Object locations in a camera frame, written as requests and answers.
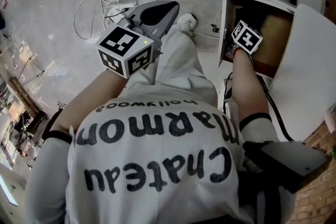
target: power strip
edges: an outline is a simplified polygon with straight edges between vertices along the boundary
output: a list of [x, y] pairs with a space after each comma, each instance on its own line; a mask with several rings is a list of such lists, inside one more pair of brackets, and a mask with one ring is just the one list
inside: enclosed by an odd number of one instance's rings
[[134, 8], [137, 6], [137, 1], [136, 0], [131, 0], [131, 1], [119, 1], [119, 5], [117, 3], [115, 4], [109, 4], [109, 6], [113, 6], [116, 9], [119, 7], [120, 9], [124, 9], [124, 8]]

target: sleeve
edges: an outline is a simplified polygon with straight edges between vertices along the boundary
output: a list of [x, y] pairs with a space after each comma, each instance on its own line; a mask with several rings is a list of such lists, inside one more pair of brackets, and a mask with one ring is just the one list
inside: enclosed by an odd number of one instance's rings
[[[279, 142], [277, 132], [271, 121], [271, 117], [266, 113], [256, 113], [247, 118], [243, 119], [239, 124], [240, 132], [245, 141], [262, 143], [265, 141]], [[251, 173], [257, 173], [260, 168], [255, 165], [249, 159], [245, 159], [245, 167]], [[281, 207], [281, 223], [286, 223], [294, 210], [295, 195], [284, 189], [283, 187], [278, 187], [279, 190], [279, 206]], [[266, 200], [265, 193], [261, 191], [257, 198], [257, 219], [260, 221], [258, 223], [267, 223], [265, 219], [266, 214]]]
[[45, 140], [27, 183], [26, 223], [64, 222], [69, 147], [68, 140], [54, 137]]
[[[266, 113], [256, 113], [246, 117], [240, 122], [239, 128], [244, 141], [256, 143], [279, 141], [271, 117]], [[260, 168], [248, 158], [245, 159], [244, 166], [250, 173], [257, 173], [260, 171]]]

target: person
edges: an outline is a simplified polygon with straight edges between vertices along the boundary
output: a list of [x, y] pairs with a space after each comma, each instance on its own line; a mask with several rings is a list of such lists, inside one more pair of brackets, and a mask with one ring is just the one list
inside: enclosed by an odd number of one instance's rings
[[[65, 107], [26, 188], [27, 223], [256, 220], [256, 209], [239, 205], [238, 172], [259, 171], [244, 141], [278, 140], [267, 100], [238, 50], [239, 127], [213, 106], [216, 90], [191, 40], [196, 24], [192, 14], [181, 16], [157, 62], [129, 81], [106, 70]], [[280, 197], [286, 223], [293, 200], [286, 190]]]
[[20, 151], [19, 153], [20, 153], [20, 156], [21, 156], [21, 157], [27, 157], [27, 153], [25, 153], [25, 152], [23, 152], [23, 151]]

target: white sneaker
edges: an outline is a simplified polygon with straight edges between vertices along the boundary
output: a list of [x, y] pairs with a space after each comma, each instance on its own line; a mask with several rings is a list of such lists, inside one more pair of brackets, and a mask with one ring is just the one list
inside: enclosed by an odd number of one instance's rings
[[177, 23], [185, 23], [188, 25], [190, 31], [193, 31], [196, 28], [197, 20], [191, 13], [186, 13], [177, 20]]

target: white cube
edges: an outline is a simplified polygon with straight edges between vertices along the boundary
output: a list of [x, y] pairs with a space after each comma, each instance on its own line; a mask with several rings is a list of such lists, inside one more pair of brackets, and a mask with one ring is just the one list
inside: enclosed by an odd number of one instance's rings
[[252, 54], [263, 40], [261, 35], [257, 34], [242, 20], [240, 20], [236, 28], [233, 30], [231, 36], [234, 42], [241, 46], [249, 54]]
[[115, 23], [96, 46], [103, 65], [126, 79], [153, 61], [154, 41]]

